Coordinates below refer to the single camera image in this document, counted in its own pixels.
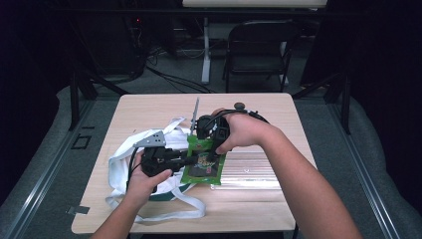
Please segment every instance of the metal bracket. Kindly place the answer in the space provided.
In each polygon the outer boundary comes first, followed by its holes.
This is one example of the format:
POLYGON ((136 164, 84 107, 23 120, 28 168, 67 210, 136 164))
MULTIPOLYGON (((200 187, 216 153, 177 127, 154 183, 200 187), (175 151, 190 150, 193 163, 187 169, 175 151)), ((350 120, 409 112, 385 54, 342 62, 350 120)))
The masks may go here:
POLYGON ((68 208, 68 210, 66 210, 66 213, 75 216, 75 215, 77 215, 77 213, 88 214, 89 211, 90 211, 90 208, 89 207, 85 207, 85 206, 73 207, 73 206, 70 206, 68 208))
POLYGON ((144 138, 143 140, 135 143, 133 147, 155 147, 165 146, 164 132, 158 131, 155 134, 144 138))

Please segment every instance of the table top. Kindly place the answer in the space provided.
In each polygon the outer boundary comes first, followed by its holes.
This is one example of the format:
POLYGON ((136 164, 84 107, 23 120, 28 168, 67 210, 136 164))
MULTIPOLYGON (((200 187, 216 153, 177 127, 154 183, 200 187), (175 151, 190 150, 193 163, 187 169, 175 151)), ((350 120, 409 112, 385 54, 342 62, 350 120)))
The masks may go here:
POLYGON ((183 0, 184 7, 196 8, 324 8, 326 0, 183 0))
MULTIPOLYGON (((210 115, 219 108, 232 109, 237 102, 246 109, 258 111, 271 124, 284 131, 298 150, 314 165, 315 161, 292 97, 288 94, 186 94, 186 95, 126 95, 121 97, 96 165, 93 169, 81 206, 89 207, 88 214, 77 214, 74 233, 94 233, 111 214, 105 198, 112 192, 108 185, 108 159, 131 135, 141 131, 165 127, 171 119, 185 117, 182 126, 190 127, 196 99, 200 104, 198 117, 210 115)), ((253 152, 265 157, 257 146, 238 147, 233 154, 253 152)), ((227 155, 226 162, 235 160, 227 155)), ((140 233, 206 233, 293 230, 295 220, 281 189, 211 189, 197 184, 186 192, 206 204, 206 215, 199 219, 171 219, 161 222, 133 224, 131 232, 140 233)), ((139 215, 192 210, 181 201, 148 202, 139 215)))

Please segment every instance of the dark curtain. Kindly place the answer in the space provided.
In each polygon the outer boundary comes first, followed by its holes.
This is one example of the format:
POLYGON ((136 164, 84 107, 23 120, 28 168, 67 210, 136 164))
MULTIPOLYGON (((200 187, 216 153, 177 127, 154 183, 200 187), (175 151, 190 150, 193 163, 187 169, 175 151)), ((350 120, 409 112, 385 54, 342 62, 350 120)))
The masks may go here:
POLYGON ((422 214, 422 18, 420 1, 329 1, 327 11, 364 11, 322 21, 301 83, 345 70, 381 140, 387 172, 422 214))
POLYGON ((90 65, 62 18, 42 1, 0 6, 0 202, 7 198, 49 130, 58 91, 69 84, 72 57, 90 65))

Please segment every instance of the table leg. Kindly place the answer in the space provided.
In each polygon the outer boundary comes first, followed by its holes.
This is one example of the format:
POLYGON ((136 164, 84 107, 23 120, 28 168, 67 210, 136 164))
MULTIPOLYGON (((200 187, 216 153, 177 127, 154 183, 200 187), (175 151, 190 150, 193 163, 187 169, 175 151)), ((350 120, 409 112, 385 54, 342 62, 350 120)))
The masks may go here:
POLYGON ((210 39, 208 35, 208 18, 204 19, 204 65, 202 67, 202 84, 208 85, 210 82, 210 39))

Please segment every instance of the black chair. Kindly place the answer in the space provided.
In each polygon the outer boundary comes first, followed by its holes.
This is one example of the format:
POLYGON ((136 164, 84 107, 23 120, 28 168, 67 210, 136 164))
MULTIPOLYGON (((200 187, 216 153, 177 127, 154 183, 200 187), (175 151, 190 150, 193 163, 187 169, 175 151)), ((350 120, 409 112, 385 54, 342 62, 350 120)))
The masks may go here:
POLYGON ((249 21, 230 32, 226 51, 223 80, 229 93, 232 75, 283 75, 280 92, 283 91, 292 45, 300 36, 301 29, 291 21, 249 21), (282 52, 282 43, 286 43, 282 52))

